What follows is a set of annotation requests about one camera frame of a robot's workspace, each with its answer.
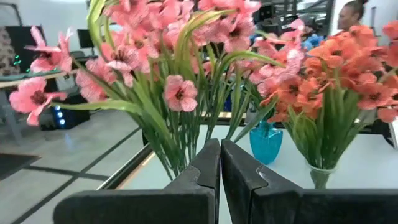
flower arrangement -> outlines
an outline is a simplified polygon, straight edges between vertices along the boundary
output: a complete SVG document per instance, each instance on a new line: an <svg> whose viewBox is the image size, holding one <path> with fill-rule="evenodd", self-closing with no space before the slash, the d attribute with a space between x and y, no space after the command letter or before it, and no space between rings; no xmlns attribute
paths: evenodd
<svg viewBox="0 0 398 224"><path fill-rule="evenodd" d="M383 29L391 39L388 46L377 46L372 29L353 26L309 52L300 45L303 24L295 21L293 27L294 31L278 39L256 42L260 52L287 62L291 73L269 66L250 78L258 84L262 105L277 99L269 122L283 122L313 168L315 188L324 189L339 158L366 125L362 110L377 109L378 118L388 123L398 116L394 99L398 93L398 21ZM285 45L276 51L274 43Z"/></svg>
<svg viewBox="0 0 398 224"><path fill-rule="evenodd" d="M253 73L264 65L286 70L281 62L249 48L249 36L254 32L251 16L260 6L247 0L201 0L201 11L193 12L194 3L187 0L92 0L87 22L97 59L82 65L71 57L70 32L60 34L58 46L48 47L33 27L37 46L27 47L39 53L31 65L33 72L55 68L70 72L73 62L78 67L76 82L88 103L52 101L62 100L66 94L44 92L45 79L35 77L11 94L11 105L30 113L27 122L31 125L38 125L37 118L48 105L126 111L173 179L195 157L203 113L207 140L232 92L233 115L226 136L231 138L251 96L233 87L245 85L246 78L255 77ZM122 30L110 31L112 22ZM223 51L212 43L223 43ZM272 103L263 106L259 120L272 107ZM255 125L246 127L240 137Z"/></svg>

floor line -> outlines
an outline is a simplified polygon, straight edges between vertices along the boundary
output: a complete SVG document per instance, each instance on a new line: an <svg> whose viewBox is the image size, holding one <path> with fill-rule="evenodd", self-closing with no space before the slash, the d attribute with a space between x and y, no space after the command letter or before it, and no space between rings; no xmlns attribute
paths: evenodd
<svg viewBox="0 0 398 224"><path fill-rule="evenodd" d="M40 171L40 172L48 172L48 173L52 173L52 174L70 175L73 177L77 176L77 177L81 177L81 178L100 180L100 181L105 181L110 178L110 176L107 176L107 175L87 174L87 173L81 173L81 172L77 172L77 171L73 171L73 170L65 170L65 169L58 169L58 168L51 168L51 167L27 166L24 169Z"/></svg>
<svg viewBox="0 0 398 224"><path fill-rule="evenodd" d="M86 173L89 171L92 167L94 167L97 163L99 163L102 159L104 159L107 155L109 155L111 152L113 152L117 147L119 147L122 143L127 141L131 136L136 134L141 128L138 127L135 130L133 130L130 134L128 134L126 137L122 138L119 142L117 142L114 146L112 146L110 149L108 149L106 152L104 152L102 155L100 155L97 159L95 159L92 163L88 164L85 168L83 168L80 173ZM33 215L35 212L37 212L41 207L43 207L47 202L51 201L55 196L57 196L60 192L65 190L69 185L71 185L74 181L76 181L79 177L74 176L68 181L66 181L63 185L61 185L59 188L55 189L53 192L48 194L45 198L43 198L39 203L35 204L32 208L30 208L28 211L26 211L24 214L22 214L19 218L14 220L11 224L21 224L23 221L25 221L27 218L29 218L31 215Z"/></svg>

blue vase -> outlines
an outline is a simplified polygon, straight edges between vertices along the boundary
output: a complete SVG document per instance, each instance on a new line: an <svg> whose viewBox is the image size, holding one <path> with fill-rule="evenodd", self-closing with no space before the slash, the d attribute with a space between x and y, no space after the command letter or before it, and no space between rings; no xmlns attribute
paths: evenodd
<svg viewBox="0 0 398 224"><path fill-rule="evenodd" d="M254 158L265 165L273 162L278 156L282 137L283 132L274 128L274 123L260 121L259 125L250 131L250 145Z"/></svg>

hair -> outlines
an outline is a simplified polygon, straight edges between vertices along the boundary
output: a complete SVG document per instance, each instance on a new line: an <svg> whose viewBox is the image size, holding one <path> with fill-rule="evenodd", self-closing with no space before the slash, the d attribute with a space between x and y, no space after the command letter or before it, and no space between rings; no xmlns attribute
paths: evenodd
<svg viewBox="0 0 398 224"><path fill-rule="evenodd" d="M351 7L354 11L354 14L358 13L359 17L358 20L362 19L363 14L365 12L365 4L368 0L357 0L357 1L350 1L344 5L344 7L348 6Z"/></svg>

glass vase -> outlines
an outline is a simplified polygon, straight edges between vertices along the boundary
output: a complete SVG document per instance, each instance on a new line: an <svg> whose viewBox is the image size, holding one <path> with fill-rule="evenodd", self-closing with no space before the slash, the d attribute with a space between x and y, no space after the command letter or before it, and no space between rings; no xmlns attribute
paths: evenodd
<svg viewBox="0 0 398 224"><path fill-rule="evenodd" d="M260 121L259 125L250 131L250 145L254 158L265 165L273 162L278 156L282 137L283 132L274 128L274 123Z"/></svg>
<svg viewBox="0 0 398 224"><path fill-rule="evenodd" d="M308 164L310 168L310 175L315 189L324 190L328 181L334 176L336 167L333 169L320 169Z"/></svg>

